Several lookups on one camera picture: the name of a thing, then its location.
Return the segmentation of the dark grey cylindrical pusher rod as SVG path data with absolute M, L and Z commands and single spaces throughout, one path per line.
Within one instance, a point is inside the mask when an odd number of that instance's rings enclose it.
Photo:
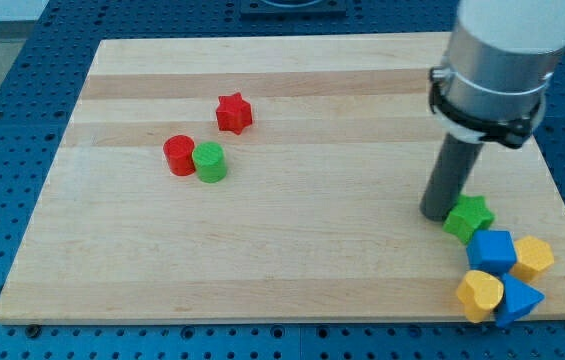
M 420 201 L 420 212 L 429 220 L 442 222 L 456 206 L 466 180 L 483 148 L 447 134 Z

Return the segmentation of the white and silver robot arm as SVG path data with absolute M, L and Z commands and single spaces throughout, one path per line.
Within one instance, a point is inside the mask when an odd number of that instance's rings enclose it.
M 442 221 L 486 142 L 518 149 L 541 124 L 565 51 L 565 0 L 461 0 L 429 71 L 429 107 L 446 135 L 420 211 Z

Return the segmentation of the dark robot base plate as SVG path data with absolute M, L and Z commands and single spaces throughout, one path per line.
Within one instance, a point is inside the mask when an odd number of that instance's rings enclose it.
M 344 16 L 347 4 L 344 0 L 239 0 L 242 17 L 261 16 Z

